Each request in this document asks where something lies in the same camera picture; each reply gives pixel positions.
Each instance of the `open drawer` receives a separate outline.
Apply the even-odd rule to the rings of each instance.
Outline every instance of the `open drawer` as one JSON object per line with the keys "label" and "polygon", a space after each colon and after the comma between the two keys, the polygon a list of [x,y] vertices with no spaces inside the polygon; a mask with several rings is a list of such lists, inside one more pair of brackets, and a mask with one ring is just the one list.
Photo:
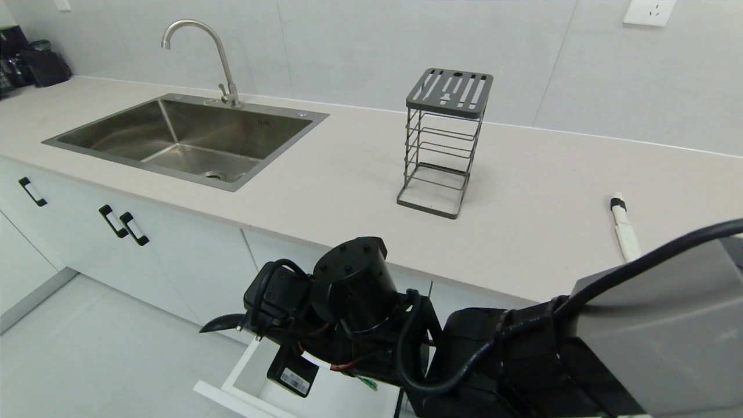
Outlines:
{"label": "open drawer", "polygon": [[249,418],[395,418],[401,392],[377,382],[373,391],[359,379],[320,368],[306,398],[266,377],[279,346],[267,339],[252,341],[221,388],[199,381],[193,388]]}

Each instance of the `barcode label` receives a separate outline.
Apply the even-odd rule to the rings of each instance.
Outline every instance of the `barcode label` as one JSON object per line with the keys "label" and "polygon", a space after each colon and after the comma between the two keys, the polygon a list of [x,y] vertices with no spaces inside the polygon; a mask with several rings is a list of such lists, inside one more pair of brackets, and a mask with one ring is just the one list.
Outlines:
{"label": "barcode label", "polygon": [[306,395],[310,390],[310,382],[307,382],[300,375],[289,370],[289,367],[285,368],[284,372],[281,373],[281,380],[292,388],[297,389],[302,395]]}

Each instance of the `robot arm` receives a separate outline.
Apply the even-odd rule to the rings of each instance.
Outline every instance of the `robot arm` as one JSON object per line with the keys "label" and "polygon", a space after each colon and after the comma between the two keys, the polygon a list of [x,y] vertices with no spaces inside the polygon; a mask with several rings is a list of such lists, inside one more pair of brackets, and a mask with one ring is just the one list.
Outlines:
{"label": "robot arm", "polygon": [[276,342],[268,377],[298,396],[329,364],[403,388],[422,418],[743,417],[743,239],[724,238],[742,227],[703,228],[547,303],[462,309],[443,329],[428,298],[397,292],[382,239],[361,237],[312,274],[267,263],[246,312],[202,332]]}

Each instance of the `black handle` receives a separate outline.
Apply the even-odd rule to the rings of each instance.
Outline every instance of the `black handle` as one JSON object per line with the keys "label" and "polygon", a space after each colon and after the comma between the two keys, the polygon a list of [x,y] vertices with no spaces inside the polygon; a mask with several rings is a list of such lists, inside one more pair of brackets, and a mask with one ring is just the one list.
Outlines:
{"label": "black handle", "polygon": [[111,223],[111,220],[110,220],[110,219],[108,218],[108,215],[109,215],[109,214],[110,214],[111,212],[113,212],[113,211],[114,211],[114,210],[113,210],[113,209],[111,209],[111,206],[108,206],[108,205],[103,205],[103,206],[101,206],[101,208],[100,208],[100,209],[98,210],[98,213],[100,213],[100,215],[101,215],[101,216],[103,216],[103,218],[104,218],[104,219],[106,220],[106,223],[108,224],[108,226],[110,226],[110,227],[111,227],[111,230],[112,230],[112,231],[114,232],[114,234],[116,234],[116,236],[117,236],[117,237],[119,237],[119,238],[124,238],[124,237],[126,237],[127,235],[129,235],[129,232],[128,232],[128,231],[127,231],[127,230],[126,230],[125,228],[121,228],[120,230],[118,230],[118,231],[117,231],[117,230],[116,230],[116,227],[114,226],[114,224],[112,224],[112,223]]}
{"label": "black handle", "polygon": [[36,206],[44,206],[47,204],[47,201],[42,198],[36,198],[30,190],[28,190],[28,187],[31,186],[31,180],[28,179],[28,177],[24,177],[23,179],[18,180],[18,184],[23,187],[23,190],[26,190],[26,194],[31,197],[34,203],[36,203]]}
{"label": "black handle", "polygon": [[132,238],[134,238],[134,241],[139,244],[140,247],[149,242],[149,238],[147,238],[147,235],[142,234],[141,237],[137,238],[137,234],[132,231],[132,227],[129,226],[129,223],[134,220],[134,217],[131,213],[125,212],[123,215],[119,216],[119,220],[121,221],[121,223],[124,224],[124,228],[126,228]]}

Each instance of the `white countertop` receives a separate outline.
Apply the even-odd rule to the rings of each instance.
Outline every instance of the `white countertop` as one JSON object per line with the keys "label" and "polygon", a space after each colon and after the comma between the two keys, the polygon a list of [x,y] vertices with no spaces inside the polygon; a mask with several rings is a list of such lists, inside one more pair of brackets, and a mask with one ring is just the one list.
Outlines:
{"label": "white countertop", "polygon": [[41,144],[171,92],[218,96],[84,77],[24,91],[0,101],[0,156],[304,244],[379,236],[396,266],[536,301],[623,262],[614,192],[644,251],[743,216],[743,158],[486,123],[460,216],[444,219],[395,204],[405,114],[269,97],[242,99],[330,116],[234,193]]}

